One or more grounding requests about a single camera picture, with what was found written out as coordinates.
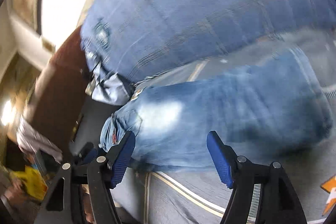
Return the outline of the light blue denim jeans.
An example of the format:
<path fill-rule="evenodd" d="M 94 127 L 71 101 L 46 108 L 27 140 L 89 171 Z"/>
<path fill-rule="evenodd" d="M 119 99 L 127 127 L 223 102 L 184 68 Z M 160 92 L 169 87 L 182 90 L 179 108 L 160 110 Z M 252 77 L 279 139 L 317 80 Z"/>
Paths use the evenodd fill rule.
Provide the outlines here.
<path fill-rule="evenodd" d="M 213 167 L 212 130 L 237 153 L 268 161 L 320 142 L 332 125 L 307 57 L 292 49 L 211 79 L 142 89 L 106 120 L 99 146 L 108 151 L 131 131 L 134 169 L 197 170 Z"/>

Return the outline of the yellow box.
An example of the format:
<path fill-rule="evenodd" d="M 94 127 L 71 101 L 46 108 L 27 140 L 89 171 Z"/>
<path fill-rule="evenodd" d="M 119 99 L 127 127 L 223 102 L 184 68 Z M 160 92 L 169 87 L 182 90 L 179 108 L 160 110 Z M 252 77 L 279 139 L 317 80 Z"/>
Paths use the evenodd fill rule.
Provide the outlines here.
<path fill-rule="evenodd" d="M 21 180 L 26 193 L 34 200 L 43 201 L 48 191 L 48 186 L 37 169 L 25 166 L 24 171 L 10 171 L 10 176 Z"/>

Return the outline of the grey star-patterned bed sheet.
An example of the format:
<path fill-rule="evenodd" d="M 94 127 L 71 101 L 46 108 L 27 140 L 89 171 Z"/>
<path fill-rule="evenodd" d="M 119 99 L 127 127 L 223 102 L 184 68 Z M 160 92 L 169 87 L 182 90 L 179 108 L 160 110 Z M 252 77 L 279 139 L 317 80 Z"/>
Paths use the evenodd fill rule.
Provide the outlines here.
<path fill-rule="evenodd" d="M 303 47 L 331 107 L 335 107 L 335 31 L 303 29 L 266 38 L 235 53 L 229 59 L 194 61 L 156 78 L 159 84 L 176 84 L 214 76 L 222 69 L 255 64 L 283 42 Z M 335 174 L 335 137 L 317 147 L 281 159 L 298 192 L 307 220 L 322 223 L 327 195 L 321 184 Z M 128 169 L 121 184 L 112 190 L 120 215 L 127 222 L 217 223 L 224 213 L 230 190 L 213 172 L 151 172 L 137 174 Z"/>

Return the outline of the dark brown headboard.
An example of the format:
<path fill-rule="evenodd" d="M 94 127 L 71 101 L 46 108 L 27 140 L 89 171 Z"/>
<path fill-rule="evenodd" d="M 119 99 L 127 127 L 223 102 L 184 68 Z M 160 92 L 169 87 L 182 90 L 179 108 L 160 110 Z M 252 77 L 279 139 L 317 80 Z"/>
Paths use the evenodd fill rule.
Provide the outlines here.
<path fill-rule="evenodd" d="M 71 156 L 72 130 L 89 83 L 80 30 L 78 27 L 70 34 L 42 70 L 23 113 L 33 129 L 60 148 L 64 158 Z"/>

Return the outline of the blue plaid pillow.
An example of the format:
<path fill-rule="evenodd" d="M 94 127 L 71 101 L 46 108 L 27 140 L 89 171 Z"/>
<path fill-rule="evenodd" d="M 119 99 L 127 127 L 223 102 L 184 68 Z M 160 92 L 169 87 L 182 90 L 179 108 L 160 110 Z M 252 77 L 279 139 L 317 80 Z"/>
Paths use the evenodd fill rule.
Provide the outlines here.
<path fill-rule="evenodd" d="M 335 24 L 335 0 L 94 0 L 81 27 L 91 96 L 123 105 L 133 84 L 256 39 Z"/>

